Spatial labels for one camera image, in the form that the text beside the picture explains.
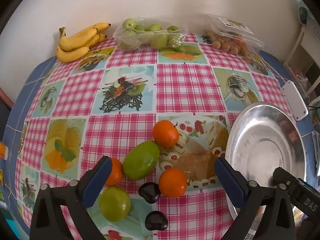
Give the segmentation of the round green apple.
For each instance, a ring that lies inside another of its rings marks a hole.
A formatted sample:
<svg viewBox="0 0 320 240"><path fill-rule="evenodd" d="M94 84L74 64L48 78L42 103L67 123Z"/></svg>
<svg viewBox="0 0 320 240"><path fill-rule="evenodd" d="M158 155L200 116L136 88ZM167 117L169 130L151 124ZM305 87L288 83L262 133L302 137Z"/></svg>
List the round green apple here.
<svg viewBox="0 0 320 240"><path fill-rule="evenodd" d="M109 186L100 196L99 207L103 216L115 223L127 216L131 209L131 199L121 187Z"/></svg>

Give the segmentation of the orange mandarin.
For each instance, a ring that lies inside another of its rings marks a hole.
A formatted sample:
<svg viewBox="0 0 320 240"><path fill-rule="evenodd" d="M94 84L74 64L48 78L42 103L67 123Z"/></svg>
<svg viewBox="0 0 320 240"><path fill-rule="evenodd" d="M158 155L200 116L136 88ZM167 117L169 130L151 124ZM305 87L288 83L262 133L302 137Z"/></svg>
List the orange mandarin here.
<svg viewBox="0 0 320 240"><path fill-rule="evenodd" d="M112 171L105 183L105 186L116 186L124 178L122 163L116 158L111 158L111 161L112 161Z"/></svg>
<svg viewBox="0 0 320 240"><path fill-rule="evenodd" d="M178 142L180 135L172 122L160 120L154 125L152 136L159 146L166 148L174 146Z"/></svg>
<svg viewBox="0 0 320 240"><path fill-rule="evenodd" d="M161 174L158 185L165 197L178 198L187 190L187 177L183 171L172 167Z"/></svg>

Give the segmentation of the dark cherry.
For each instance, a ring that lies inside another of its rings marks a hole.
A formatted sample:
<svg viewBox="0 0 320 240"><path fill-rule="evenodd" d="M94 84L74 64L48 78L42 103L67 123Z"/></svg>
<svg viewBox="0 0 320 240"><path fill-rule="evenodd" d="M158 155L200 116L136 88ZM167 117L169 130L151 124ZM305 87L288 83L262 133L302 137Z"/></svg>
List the dark cherry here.
<svg viewBox="0 0 320 240"><path fill-rule="evenodd" d="M143 184L139 188L138 194L149 204L154 204L161 196L159 185L154 182L147 182Z"/></svg>
<svg viewBox="0 0 320 240"><path fill-rule="evenodd" d="M145 218L145 227L149 231L166 230L168 219L161 211L151 211Z"/></svg>

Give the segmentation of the clear bag of green fruits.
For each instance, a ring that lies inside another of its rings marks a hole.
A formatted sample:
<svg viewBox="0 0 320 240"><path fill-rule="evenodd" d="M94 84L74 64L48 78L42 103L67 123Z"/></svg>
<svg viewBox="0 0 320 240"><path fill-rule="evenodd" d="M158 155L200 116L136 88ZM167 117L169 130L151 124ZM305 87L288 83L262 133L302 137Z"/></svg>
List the clear bag of green fruits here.
<svg viewBox="0 0 320 240"><path fill-rule="evenodd" d="M150 46L155 50L177 48L184 42L184 26L154 18L127 18L113 33L113 38L124 51Z"/></svg>

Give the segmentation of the large silver metal bowl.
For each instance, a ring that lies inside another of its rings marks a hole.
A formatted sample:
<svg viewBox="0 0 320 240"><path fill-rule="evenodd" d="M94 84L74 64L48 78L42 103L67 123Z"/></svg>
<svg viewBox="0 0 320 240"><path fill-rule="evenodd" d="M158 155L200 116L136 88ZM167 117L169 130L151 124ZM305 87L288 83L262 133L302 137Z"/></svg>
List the large silver metal bowl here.
<svg viewBox="0 0 320 240"><path fill-rule="evenodd" d="M306 176L301 136L289 117L270 103L253 103L239 114L223 158L247 181L255 180L262 187L279 185L273 180L273 172L278 167L302 180ZM264 211L264 206L259 207L249 230L254 235Z"/></svg>

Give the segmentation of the white plastic power box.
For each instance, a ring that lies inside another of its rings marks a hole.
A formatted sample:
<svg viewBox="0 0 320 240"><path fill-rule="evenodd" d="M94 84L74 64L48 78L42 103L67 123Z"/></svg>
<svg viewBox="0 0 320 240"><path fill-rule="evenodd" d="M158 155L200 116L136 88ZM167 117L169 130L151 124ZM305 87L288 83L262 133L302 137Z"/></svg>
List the white plastic power box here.
<svg viewBox="0 0 320 240"><path fill-rule="evenodd" d="M296 121L304 119L308 115L309 110L294 82L287 81L283 85L282 90L289 103L294 119Z"/></svg>

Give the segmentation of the oval green mango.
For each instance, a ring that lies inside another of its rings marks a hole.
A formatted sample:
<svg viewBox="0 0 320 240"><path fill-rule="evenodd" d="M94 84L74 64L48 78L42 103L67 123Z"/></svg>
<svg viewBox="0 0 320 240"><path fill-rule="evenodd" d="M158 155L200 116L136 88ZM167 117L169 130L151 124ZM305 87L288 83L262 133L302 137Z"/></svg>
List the oval green mango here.
<svg viewBox="0 0 320 240"><path fill-rule="evenodd" d="M140 180L148 176L156 167L160 150L153 141L145 141L133 148L123 161L123 171L131 180Z"/></svg>

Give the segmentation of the white wooden shelf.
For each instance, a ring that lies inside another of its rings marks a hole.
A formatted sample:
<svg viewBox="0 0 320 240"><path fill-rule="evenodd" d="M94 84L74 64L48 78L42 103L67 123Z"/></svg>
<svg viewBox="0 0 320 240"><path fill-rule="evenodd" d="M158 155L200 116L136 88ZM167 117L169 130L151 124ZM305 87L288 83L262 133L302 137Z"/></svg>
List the white wooden shelf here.
<svg viewBox="0 0 320 240"><path fill-rule="evenodd" d="M314 98L319 86L319 38L302 26L284 66L306 99Z"/></svg>

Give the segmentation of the clear box of brown longans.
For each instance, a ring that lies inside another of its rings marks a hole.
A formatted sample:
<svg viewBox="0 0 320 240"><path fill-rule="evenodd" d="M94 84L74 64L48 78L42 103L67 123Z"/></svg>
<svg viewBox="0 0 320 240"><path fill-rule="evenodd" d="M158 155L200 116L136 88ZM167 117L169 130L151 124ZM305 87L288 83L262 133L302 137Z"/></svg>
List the clear box of brown longans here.
<svg viewBox="0 0 320 240"><path fill-rule="evenodd" d="M213 14L202 14L201 19L205 37L214 49L238 55L248 63L258 60L265 43L248 26Z"/></svg>

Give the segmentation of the yellow banana bunch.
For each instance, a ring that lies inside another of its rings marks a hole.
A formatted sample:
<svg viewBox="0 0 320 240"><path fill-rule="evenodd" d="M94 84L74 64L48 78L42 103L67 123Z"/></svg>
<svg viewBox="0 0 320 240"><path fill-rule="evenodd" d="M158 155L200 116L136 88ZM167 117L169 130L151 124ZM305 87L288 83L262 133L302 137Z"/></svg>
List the yellow banana bunch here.
<svg viewBox="0 0 320 240"><path fill-rule="evenodd" d="M110 26L110 23L99 22L71 37L67 37L66 27L59 28L60 39L56 48L57 59L60 62L67 63L84 57L96 44L106 39L107 36L103 34L103 31Z"/></svg>

